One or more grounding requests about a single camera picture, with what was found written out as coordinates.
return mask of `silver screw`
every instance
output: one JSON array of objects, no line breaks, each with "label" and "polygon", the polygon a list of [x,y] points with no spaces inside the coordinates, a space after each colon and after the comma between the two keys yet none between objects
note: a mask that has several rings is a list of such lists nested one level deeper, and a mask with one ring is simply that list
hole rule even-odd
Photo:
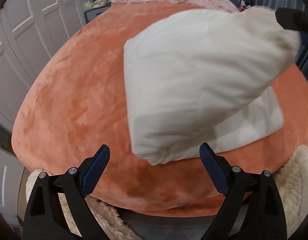
[{"label": "silver screw", "polygon": [[45,173],[45,172],[41,172],[41,173],[39,174],[39,178],[40,178],[40,179],[44,178],[45,176],[46,176],[46,173]]},{"label": "silver screw", "polygon": [[69,173],[70,174],[75,174],[77,172],[77,169],[76,168],[70,168],[69,169]]},{"label": "silver screw", "polygon": [[270,171],[264,171],[264,175],[265,175],[266,177],[270,177],[270,176],[271,176],[271,173],[270,173]]},{"label": "silver screw", "polygon": [[233,169],[233,172],[236,172],[236,173],[241,172],[241,168],[239,168],[238,166],[234,166],[232,167],[232,169]]}]

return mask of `white wardrobe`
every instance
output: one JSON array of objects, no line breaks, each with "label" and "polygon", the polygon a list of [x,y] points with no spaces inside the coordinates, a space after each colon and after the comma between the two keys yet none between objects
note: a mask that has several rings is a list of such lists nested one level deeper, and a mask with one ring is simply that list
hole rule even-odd
[{"label": "white wardrobe", "polygon": [[12,131],[32,83],[83,25],[89,0],[7,0],[0,11],[0,124]]}]

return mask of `beige fluffy rug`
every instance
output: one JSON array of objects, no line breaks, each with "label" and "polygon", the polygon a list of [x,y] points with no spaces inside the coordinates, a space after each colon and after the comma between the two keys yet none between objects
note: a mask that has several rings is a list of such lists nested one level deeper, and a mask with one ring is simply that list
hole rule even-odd
[{"label": "beige fluffy rug", "polygon": [[[42,171],[37,169],[30,174],[26,185],[27,201],[36,178]],[[289,161],[274,174],[274,179],[283,202],[287,235],[290,237],[308,214],[308,147],[298,146]],[[80,236],[64,194],[59,194],[59,198],[71,232]],[[87,196],[85,200],[111,240],[141,240],[124,224],[114,207],[91,196]]]}]

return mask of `beige plush blanket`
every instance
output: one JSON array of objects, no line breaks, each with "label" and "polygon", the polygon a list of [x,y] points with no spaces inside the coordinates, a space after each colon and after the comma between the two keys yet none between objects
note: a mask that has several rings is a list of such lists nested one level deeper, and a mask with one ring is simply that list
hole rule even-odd
[{"label": "beige plush blanket", "polygon": [[[36,178],[42,171],[37,169],[30,174],[26,186],[27,201]],[[298,146],[288,162],[274,174],[274,179],[283,202],[287,235],[290,237],[308,214],[308,147]],[[64,194],[59,194],[59,197],[71,232],[80,235]],[[111,240],[141,240],[124,224],[114,207],[91,196],[86,197],[86,202]]]}]

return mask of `orange bedspread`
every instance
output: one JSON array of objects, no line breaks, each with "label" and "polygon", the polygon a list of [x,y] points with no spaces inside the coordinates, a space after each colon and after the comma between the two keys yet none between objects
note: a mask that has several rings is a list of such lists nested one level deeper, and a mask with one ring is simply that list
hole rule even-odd
[{"label": "orange bedspread", "polygon": [[[31,171],[60,174],[102,144],[111,160],[93,196],[142,214],[195,217],[217,213],[223,201],[198,158],[150,166],[131,153],[123,77],[123,45],[184,4],[122,4],[78,31],[51,59],[25,98],[12,145]],[[284,126],[245,147],[222,153],[247,172],[276,171],[300,144],[308,145],[308,84],[292,66],[273,84]]]}]

